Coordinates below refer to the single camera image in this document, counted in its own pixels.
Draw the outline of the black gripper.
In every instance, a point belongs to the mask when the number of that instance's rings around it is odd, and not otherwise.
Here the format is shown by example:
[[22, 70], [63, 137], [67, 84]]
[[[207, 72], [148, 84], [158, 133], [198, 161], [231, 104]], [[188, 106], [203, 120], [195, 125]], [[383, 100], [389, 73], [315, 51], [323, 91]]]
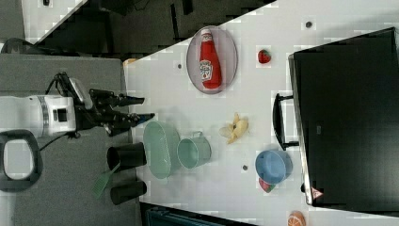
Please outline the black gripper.
[[[90, 89], [88, 92], [91, 107], [86, 108], [84, 105], [75, 105], [75, 122], [76, 130], [89, 130], [96, 126], [103, 127], [110, 136], [116, 136], [119, 132], [115, 128], [115, 113], [111, 107], [111, 101], [117, 96], [113, 91]], [[144, 98], [132, 96], [119, 97], [118, 106], [142, 105]], [[155, 116], [154, 113], [149, 114], [121, 114], [117, 117], [116, 126], [118, 128], [130, 128], [151, 120]]]

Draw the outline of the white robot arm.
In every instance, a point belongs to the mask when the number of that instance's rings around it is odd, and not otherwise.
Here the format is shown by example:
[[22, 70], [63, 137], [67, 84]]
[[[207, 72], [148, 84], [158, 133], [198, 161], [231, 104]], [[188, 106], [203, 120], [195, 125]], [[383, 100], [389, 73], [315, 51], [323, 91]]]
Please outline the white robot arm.
[[103, 127], [113, 137], [154, 117], [118, 111], [120, 106], [141, 105], [142, 98], [92, 89], [84, 94], [32, 95], [1, 98], [1, 130], [27, 130], [34, 137], [52, 137]]

